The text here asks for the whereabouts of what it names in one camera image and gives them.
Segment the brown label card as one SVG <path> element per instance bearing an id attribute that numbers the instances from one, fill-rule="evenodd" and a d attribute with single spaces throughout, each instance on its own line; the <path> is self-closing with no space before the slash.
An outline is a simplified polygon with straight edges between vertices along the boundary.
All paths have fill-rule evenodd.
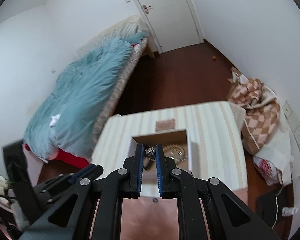
<path id="1" fill-rule="evenodd" d="M 175 119 L 160 120 L 155 123 L 155 131 L 167 131 L 175 129 Z"/>

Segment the striped and pink table cover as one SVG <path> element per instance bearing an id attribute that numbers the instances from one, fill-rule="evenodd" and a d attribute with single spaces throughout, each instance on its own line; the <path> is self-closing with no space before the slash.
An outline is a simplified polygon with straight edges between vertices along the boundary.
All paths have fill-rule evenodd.
<path id="1" fill-rule="evenodd" d="M 122 167 L 137 143 L 164 154 L 194 177 L 216 177 L 247 200 L 247 169 L 240 131 L 245 110 L 226 101 L 167 108 L 109 118 L 96 143 L 92 162 L 104 175 Z M 156 132 L 155 123 L 175 119 L 175 129 Z M 178 239 L 177 200 L 159 196 L 154 164 L 144 161 L 138 199 L 123 201 L 122 239 Z"/>

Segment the teal duvet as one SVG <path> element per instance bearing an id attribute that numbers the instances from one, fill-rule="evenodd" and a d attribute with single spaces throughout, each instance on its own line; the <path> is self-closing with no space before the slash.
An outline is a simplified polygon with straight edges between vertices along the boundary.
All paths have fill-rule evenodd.
<path id="1" fill-rule="evenodd" d="M 24 143 L 30 151 L 43 161 L 54 159 L 59 150 L 89 159 L 98 116 L 132 53 L 145 40 L 143 31 L 127 38 L 115 37 L 69 64 L 26 128 Z M 50 127 L 51 116 L 57 114 L 61 115 L 59 121 Z"/>

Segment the white paper on bed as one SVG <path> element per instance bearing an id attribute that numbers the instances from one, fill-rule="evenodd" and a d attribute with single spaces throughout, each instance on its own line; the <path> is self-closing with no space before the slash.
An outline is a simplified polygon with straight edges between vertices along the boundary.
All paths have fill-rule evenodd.
<path id="1" fill-rule="evenodd" d="M 60 114 L 51 116 L 51 121 L 50 121 L 50 123 L 49 123 L 49 126 L 50 126 L 50 127 L 56 126 L 56 124 L 57 124 L 57 122 L 59 121 L 60 117 L 61 117 Z"/>

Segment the white red printed bag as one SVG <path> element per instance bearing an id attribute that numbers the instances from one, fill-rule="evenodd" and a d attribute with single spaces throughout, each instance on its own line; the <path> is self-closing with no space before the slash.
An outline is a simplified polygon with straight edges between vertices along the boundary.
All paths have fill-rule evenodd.
<path id="1" fill-rule="evenodd" d="M 254 156 L 253 164 L 268 186 L 283 184 L 281 171 L 277 169 L 272 162 Z"/>

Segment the checkered beige blanket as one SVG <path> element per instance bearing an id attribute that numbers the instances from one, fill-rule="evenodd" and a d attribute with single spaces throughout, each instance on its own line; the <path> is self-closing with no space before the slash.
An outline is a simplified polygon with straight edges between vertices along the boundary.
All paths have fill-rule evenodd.
<path id="1" fill-rule="evenodd" d="M 232 67 L 227 100 L 245 110 L 241 128 L 244 148 L 255 155 L 275 134 L 280 120 L 276 94 L 258 78 L 247 78 Z"/>

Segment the small white bottle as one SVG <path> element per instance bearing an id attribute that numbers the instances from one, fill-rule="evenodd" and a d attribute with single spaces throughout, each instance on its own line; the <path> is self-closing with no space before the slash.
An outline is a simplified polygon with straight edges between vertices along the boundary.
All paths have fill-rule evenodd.
<path id="1" fill-rule="evenodd" d="M 297 207 L 283 207 L 282 208 L 282 216 L 283 217 L 290 217 L 297 214 L 298 208 Z"/>

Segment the white door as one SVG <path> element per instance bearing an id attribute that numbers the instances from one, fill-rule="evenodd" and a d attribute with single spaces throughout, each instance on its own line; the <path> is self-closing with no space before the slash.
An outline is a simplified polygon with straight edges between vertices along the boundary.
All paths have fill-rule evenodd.
<path id="1" fill-rule="evenodd" d="M 203 43 L 191 0 L 133 0 L 148 24 L 159 53 Z"/>

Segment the white wall socket strip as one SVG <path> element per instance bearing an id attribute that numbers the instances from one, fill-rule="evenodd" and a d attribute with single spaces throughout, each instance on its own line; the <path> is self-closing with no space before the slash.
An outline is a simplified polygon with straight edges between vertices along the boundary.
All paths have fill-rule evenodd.
<path id="1" fill-rule="evenodd" d="M 294 139 L 296 140 L 296 144 L 300 152 L 300 121 L 287 100 L 283 104 L 283 112 L 289 123 L 290 129 L 292 130 Z"/>

